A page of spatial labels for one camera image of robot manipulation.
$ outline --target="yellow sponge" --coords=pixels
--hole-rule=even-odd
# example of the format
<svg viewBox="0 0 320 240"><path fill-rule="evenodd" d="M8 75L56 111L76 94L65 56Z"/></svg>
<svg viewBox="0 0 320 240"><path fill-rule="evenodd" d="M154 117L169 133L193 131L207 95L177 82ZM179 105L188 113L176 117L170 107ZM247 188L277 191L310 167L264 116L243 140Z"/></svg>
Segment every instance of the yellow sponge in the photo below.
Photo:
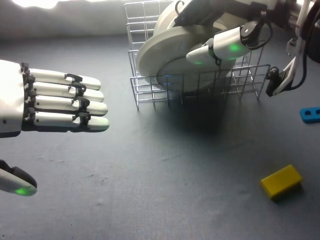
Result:
<svg viewBox="0 0 320 240"><path fill-rule="evenodd" d="M283 192L298 185L302 177L289 165L261 180L261 185L270 198L274 198Z"/></svg>

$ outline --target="metal wire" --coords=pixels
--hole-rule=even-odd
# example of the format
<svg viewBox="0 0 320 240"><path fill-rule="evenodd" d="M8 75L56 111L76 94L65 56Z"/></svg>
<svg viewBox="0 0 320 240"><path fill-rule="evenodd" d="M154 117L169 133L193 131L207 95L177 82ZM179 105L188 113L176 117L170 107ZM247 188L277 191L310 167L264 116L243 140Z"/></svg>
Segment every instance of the metal wire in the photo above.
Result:
<svg viewBox="0 0 320 240"><path fill-rule="evenodd" d="M230 94L237 94L240 102L244 93L255 93L256 98L259 99L266 80L266 72L270 68L269 64L260 64L263 48L237 59L233 68L219 70L220 73L227 73L222 78L219 77L219 71L198 72L197 89L193 93L185 92L185 76L183 74L140 76L136 65L139 48L152 37L159 16L166 6L172 2L173 0L152 0L124 5L127 34L131 47L128 52L132 72L130 83L137 109L139 109L139 103L142 102L153 102L155 104L159 101L167 101L170 105L169 101L172 99L180 99L181 104L184 104L186 99L193 99L198 103L200 98L207 97L208 101L213 103L216 97L223 96L227 100ZM214 75L210 79L211 84L202 87L202 76L207 74ZM169 89L170 85L177 85L176 82L170 82L171 77L181 78L181 88L179 90L172 91ZM158 83L157 78L165 78L164 86Z"/></svg>

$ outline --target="dish rack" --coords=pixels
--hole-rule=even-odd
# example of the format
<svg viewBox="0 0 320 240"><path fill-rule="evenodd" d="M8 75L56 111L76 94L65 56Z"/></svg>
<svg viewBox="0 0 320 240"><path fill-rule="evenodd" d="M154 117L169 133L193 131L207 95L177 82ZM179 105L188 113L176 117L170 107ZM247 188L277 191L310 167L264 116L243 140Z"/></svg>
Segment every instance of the dish rack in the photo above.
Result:
<svg viewBox="0 0 320 240"><path fill-rule="evenodd" d="M241 58L238 58L231 69L220 69L211 72L195 72L197 74L196 91L184 91L184 75L174 74L165 76L141 76L136 65L136 57L140 47L153 36L154 27L161 13L173 0L152 0L126 3L124 5L127 20L127 35L131 50L128 52L132 77L130 78L131 88L139 110L140 103L151 102L155 106L156 102L178 100L181 104L205 100L214 103L215 99L222 97L227 100L229 94L237 95L239 102L244 93L254 93L257 100L261 95L266 80L266 72L270 65L261 65L263 48L254 50ZM203 80L210 84L205 88ZM160 86L156 81L157 77L165 78L164 86ZM180 91L172 91L170 86L180 85Z"/></svg>

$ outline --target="bright light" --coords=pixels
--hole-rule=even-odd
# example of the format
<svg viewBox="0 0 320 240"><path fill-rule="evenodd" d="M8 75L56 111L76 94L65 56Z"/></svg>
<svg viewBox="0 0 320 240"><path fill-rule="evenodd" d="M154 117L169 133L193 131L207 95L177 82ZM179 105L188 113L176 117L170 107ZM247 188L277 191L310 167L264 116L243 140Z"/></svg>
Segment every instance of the bright light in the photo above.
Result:
<svg viewBox="0 0 320 240"><path fill-rule="evenodd" d="M22 7L39 7L43 9L52 9L54 8L58 2L67 2L74 0L12 0L14 3L22 6ZM87 0L89 2L103 2L106 0Z"/></svg>

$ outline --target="table surface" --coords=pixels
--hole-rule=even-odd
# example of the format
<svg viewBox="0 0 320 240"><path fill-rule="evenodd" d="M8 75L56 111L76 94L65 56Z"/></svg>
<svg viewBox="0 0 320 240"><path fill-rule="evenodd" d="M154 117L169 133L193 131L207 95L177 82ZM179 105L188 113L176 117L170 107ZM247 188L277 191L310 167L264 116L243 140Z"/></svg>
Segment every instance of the table surface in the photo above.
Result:
<svg viewBox="0 0 320 240"><path fill-rule="evenodd" d="M285 67L289 39L276 31L262 63ZM1 158L38 182L33 197L0 192L1 240L319 239L320 125L299 116L320 104L319 65L308 61L301 88L247 95L213 119L165 104L137 111L128 50L126 36L0 44L1 59L100 79L110 121L102 133L0 139ZM275 203L260 180L289 164L303 191Z"/></svg>

